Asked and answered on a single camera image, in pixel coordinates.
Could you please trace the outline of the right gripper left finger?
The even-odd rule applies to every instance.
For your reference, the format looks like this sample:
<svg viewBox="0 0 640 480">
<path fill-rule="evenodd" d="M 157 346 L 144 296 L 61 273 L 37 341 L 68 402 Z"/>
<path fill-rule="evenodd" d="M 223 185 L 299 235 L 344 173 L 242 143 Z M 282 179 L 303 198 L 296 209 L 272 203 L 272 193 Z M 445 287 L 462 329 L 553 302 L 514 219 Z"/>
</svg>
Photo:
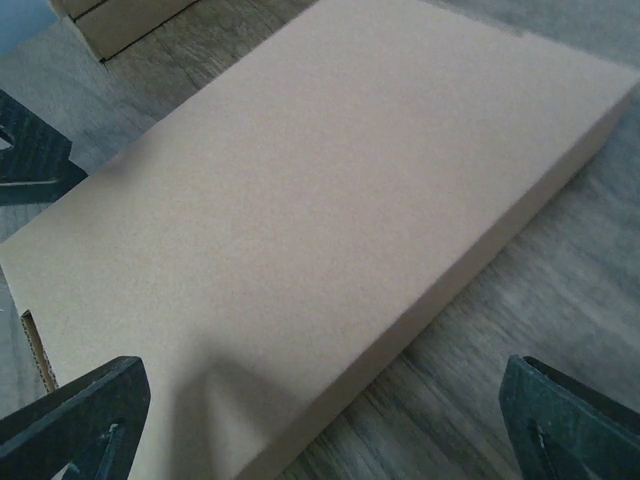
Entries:
<svg viewBox="0 0 640 480">
<path fill-rule="evenodd" d="M 141 358 L 110 360 L 1 420 L 1 477 L 128 478 L 150 399 Z"/>
</svg>

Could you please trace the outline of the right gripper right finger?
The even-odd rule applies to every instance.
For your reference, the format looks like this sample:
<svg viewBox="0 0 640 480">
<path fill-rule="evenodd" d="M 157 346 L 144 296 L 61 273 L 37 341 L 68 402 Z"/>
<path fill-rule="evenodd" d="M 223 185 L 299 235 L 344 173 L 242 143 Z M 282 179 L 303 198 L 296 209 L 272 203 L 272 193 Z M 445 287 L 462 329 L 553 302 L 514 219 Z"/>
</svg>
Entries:
<svg viewBox="0 0 640 480">
<path fill-rule="evenodd" d="M 499 403 L 525 479 L 637 479 L 639 414 L 530 357 L 509 357 Z"/>
</svg>

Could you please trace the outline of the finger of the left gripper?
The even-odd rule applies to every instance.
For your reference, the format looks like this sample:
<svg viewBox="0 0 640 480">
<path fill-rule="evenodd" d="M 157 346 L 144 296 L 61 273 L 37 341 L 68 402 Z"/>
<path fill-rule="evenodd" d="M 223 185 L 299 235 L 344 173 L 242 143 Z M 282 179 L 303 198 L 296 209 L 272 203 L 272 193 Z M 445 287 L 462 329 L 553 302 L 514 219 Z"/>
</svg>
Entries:
<svg viewBox="0 0 640 480">
<path fill-rule="evenodd" d="M 20 102 L 1 91 L 2 180 L 61 180 L 72 142 Z"/>
<path fill-rule="evenodd" d="M 54 203 L 87 177 L 82 168 L 70 162 L 63 178 L 53 183 L 1 185 L 1 205 Z"/>
</svg>

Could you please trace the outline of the brown cardboard box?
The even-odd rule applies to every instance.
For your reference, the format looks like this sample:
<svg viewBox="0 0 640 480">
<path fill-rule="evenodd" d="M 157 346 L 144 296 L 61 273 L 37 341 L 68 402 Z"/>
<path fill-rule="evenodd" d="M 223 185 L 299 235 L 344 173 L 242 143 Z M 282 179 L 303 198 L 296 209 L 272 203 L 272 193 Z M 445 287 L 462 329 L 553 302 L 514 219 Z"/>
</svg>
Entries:
<svg viewBox="0 0 640 480">
<path fill-rule="evenodd" d="M 55 385 L 143 360 L 132 478 L 272 478 L 638 81 L 423 1 L 320 1 L 4 241 L 2 270 Z"/>
</svg>

